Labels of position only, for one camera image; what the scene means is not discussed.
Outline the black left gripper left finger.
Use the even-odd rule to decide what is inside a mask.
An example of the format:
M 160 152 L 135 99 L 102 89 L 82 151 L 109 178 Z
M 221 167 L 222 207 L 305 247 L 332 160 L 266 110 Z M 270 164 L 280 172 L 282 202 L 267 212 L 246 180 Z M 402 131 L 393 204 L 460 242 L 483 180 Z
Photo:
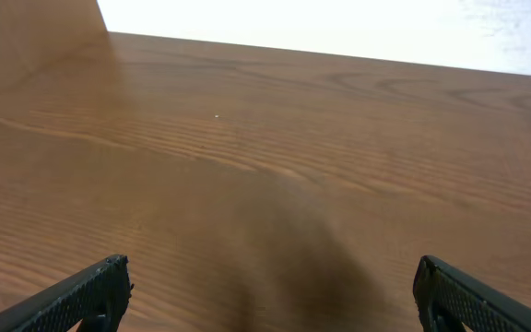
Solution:
M 126 255 L 100 262 L 0 312 L 0 332 L 118 329 L 132 297 Z

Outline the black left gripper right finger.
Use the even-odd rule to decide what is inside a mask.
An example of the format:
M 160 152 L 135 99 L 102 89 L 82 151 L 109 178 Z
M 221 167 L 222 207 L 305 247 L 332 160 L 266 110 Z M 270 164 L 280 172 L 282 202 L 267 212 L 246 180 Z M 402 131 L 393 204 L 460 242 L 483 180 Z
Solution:
M 425 332 L 531 332 L 531 308 L 432 255 L 419 260 L 413 295 Z

